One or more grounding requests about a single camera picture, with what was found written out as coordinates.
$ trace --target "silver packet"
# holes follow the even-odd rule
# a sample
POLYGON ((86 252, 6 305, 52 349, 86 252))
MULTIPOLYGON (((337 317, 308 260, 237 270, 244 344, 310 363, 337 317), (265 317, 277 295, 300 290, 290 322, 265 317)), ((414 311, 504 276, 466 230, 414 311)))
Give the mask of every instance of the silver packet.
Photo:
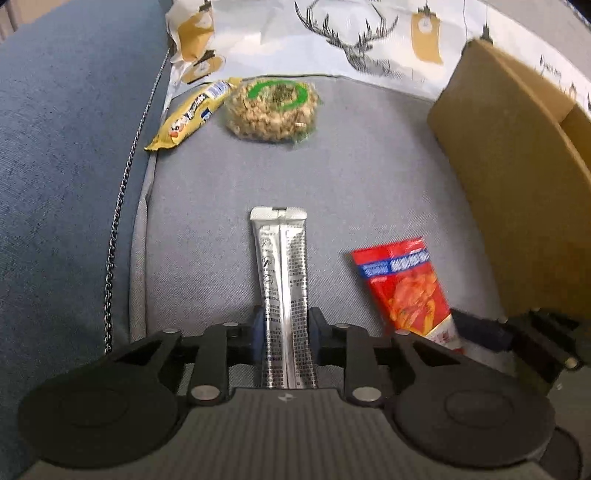
POLYGON ((294 207, 251 211, 265 309, 264 388, 317 387, 308 341, 306 218, 294 207))

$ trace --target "deer print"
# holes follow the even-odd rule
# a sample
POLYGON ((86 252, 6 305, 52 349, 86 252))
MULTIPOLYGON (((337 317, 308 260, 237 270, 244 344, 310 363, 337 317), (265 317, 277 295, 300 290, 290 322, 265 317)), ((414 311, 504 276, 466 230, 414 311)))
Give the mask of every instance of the deer print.
POLYGON ((380 77, 394 77, 396 79, 407 77, 407 75, 401 71, 400 66, 395 62, 389 60, 375 60, 367 55, 367 52, 373 48, 371 42, 386 38, 394 31, 394 28, 396 28, 396 24, 398 23, 398 17, 396 17, 392 25, 388 27, 384 16, 378 11, 377 8, 375 8, 374 5, 372 5, 380 18, 380 26, 375 32, 372 32, 369 21, 366 19, 365 24, 367 25, 367 32, 365 32, 363 35, 359 34, 359 40, 357 43, 348 44, 342 42, 339 38, 339 34, 330 27, 328 14, 326 14, 326 17, 322 22, 322 27, 318 26, 318 22, 314 20, 312 14, 312 10, 318 1, 319 0, 314 0, 310 6, 306 8, 305 18, 301 14, 297 2, 295 3, 295 12, 297 13, 300 21, 308 30, 326 38, 326 41, 329 44, 343 50, 347 57, 347 61, 358 72, 377 75, 380 77))

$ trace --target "deer antlers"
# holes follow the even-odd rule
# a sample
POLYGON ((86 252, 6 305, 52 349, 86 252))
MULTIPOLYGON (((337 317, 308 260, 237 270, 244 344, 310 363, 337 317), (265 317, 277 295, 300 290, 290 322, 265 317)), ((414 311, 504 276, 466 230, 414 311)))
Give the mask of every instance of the deer antlers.
POLYGON ((396 25, 398 24, 398 17, 396 17, 394 23, 392 23, 390 27, 387 27, 386 18, 379 12, 377 8, 375 8, 374 5, 372 5, 376 13, 379 15, 380 26, 376 29, 375 33, 373 33, 371 26, 369 25, 369 21, 366 19, 365 24, 367 25, 367 32, 365 32, 363 35, 359 34, 359 40, 355 45, 347 45, 340 40, 339 34, 329 27, 328 14, 326 14, 326 17, 322 22, 322 27, 320 28, 318 26, 318 22, 314 20, 314 16, 312 14, 312 10, 318 2, 319 0, 314 0, 306 8, 306 18, 304 18, 301 14, 297 2, 295 2, 295 12, 297 13, 297 16, 300 18, 300 21, 308 30, 326 38, 326 41, 329 44, 334 45, 335 47, 352 47, 360 53, 365 53, 368 50, 371 50, 372 48, 370 42, 373 42, 375 40, 381 40, 382 38, 385 38, 386 36, 390 35, 393 32, 394 28, 396 28, 396 25))

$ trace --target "metal chain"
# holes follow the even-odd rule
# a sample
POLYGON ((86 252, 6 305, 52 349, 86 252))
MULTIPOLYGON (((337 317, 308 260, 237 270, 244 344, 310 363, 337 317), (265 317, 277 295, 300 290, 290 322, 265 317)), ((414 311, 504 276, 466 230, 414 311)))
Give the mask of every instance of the metal chain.
POLYGON ((111 298, 113 297, 113 270, 115 269, 115 248, 117 245, 117 232, 119 228, 119 217, 121 216, 121 207, 123 206, 125 189, 127 188, 129 173, 131 172, 131 165, 134 162, 135 149, 138 146, 139 136, 142 132, 142 129, 144 128, 146 117, 148 116, 148 112, 150 111, 150 107, 152 106, 152 101, 154 100, 154 95, 156 94, 156 89, 158 88, 158 84, 160 83, 160 79, 162 77, 164 68, 166 67, 166 64, 168 62, 169 55, 170 49, 168 49, 166 52, 166 56, 164 57, 164 61, 160 66, 160 71, 158 72, 158 75, 156 76, 156 80, 154 82, 154 86, 152 87, 150 98, 148 99, 148 103, 146 104, 146 108, 144 109, 144 114, 142 115, 142 118, 139 121, 139 127, 137 132, 135 133, 134 143, 131 145, 129 157, 127 157, 127 163, 125 164, 123 179, 121 180, 119 194, 117 195, 117 204, 115 205, 113 224, 111 225, 111 239, 109 240, 109 256, 107 257, 106 263, 105 302, 103 304, 103 309, 105 311, 105 355, 113 349, 113 321, 111 318, 111 298))

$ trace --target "gray sofa cushion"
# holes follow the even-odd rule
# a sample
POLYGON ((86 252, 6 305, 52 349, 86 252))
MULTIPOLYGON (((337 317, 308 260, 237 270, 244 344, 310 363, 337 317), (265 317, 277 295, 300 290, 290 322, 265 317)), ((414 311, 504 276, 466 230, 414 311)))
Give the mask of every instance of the gray sofa cushion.
POLYGON ((134 233, 132 336, 167 326, 195 334, 248 318, 260 302, 248 220, 257 205, 307 210, 310 305, 329 323, 378 335, 349 252, 418 235, 452 306, 502 314, 462 188, 426 125, 430 103, 352 80, 309 80, 324 105, 308 141, 239 140, 218 112, 159 153, 153 180, 148 168, 134 233))

